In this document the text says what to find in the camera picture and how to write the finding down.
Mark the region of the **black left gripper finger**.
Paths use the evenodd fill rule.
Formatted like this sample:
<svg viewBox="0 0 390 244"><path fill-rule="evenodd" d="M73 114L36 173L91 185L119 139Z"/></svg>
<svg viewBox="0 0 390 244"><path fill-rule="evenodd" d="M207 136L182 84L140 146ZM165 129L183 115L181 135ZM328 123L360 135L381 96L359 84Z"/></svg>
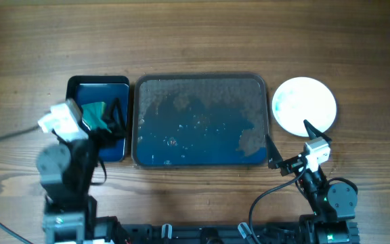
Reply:
<svg viewBox="0 0 390 244"><path fill-rule="evenodd" d="M114 118L114 109L116 102L112 102L111 105L107 106L102 115L102 121L107 125L110 131L113 131L116 126L116 119Z"/></svg>
<svg viewBox="0 0 390 244"><path fill-rule="evenodd" d="M127 126L125 124L125 120L123 117L123 110L121 108L121 103L119 98L115 98L113 102L116 102L116 106L114 111L116 111L117 118L116 119L116 126L114 128L114 132L118 134L119 136L126 136L127 135Z"/></svg>

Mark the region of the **white plate blue stains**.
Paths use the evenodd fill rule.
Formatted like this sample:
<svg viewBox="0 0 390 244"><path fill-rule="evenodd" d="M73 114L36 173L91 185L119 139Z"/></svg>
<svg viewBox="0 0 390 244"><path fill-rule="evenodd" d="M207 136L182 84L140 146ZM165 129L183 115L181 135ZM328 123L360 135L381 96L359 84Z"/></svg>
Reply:
<svg viewBox="0 0 390 244"><path fill-rule="evenodd" d="M333 93L322 82L310 77L289 79L272 98L273 116L287 132L307 137L304 120L321 132L327 131L337 116Z"/></svg>

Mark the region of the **green yellow sponge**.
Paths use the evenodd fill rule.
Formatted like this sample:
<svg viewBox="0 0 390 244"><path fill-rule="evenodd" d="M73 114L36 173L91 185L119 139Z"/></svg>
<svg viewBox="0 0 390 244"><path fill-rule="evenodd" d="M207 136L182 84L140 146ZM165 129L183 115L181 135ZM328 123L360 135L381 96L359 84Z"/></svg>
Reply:
<svg viewBox="0 0 390 244"><path fill-rule="evenodd" d="M106 109L105 102L94 102L81 106L83 110L82 122L89 131L104 129L110 131L106 122L102 119Z"/></svg>

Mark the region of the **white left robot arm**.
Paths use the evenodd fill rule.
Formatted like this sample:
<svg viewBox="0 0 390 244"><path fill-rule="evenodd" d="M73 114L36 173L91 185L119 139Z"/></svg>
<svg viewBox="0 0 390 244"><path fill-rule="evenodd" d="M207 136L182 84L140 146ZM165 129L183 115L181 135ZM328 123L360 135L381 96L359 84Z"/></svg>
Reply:
<svg viewBox="0 0 390 244"><path fill-rule="evenodd" d="M97 217L97 201L89 195L102 147L113 146L127 135L119 99L95 108L79 108L73 99L54 105L38 121L59 142L37 157L41 186L46 192L43 231L46 243L130 243L117 217Z"/></svg>

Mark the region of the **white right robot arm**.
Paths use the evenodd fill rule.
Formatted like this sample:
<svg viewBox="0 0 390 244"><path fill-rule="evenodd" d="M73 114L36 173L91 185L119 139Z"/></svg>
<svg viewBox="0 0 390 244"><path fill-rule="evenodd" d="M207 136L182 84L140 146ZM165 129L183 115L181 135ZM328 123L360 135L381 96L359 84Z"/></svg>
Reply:
<svg viewBox="0 0 390 244"><path fill-rule="evenodd" d="M312 214L298 222L268 223L256 230L240 223L247 243L358 243L354 221L357 186L344 178L328 179L321 169L331 140L305 122L309 141L303 152L283 159L269 136L265 99L204 105L195 97L175 104L174 96L136 98L133 105L132 158L148 168L259 166L267 164L306 198Z"/></svg>

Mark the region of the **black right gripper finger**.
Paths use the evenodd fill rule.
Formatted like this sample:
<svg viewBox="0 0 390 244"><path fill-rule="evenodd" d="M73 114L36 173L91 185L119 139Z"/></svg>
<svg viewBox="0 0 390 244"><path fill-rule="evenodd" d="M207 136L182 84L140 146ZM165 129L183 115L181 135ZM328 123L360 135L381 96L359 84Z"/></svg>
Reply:
<svg viewBox="0 0 390 244"><path fill-rule="evenodd" d="M332 142L331 138L329 138L325 133L316 129L307 119L305 119L303 123L310 140L323 138L326 142Z"/></svg>
<svg viewBox="0 0 390 244"><path fill-rule="evenodd" d="M265 136L265 140L267 145L267 156L269 159L268 167L270 169L277 169L279 168L278 165L283 162L283 158L269 134Z"/></svg>

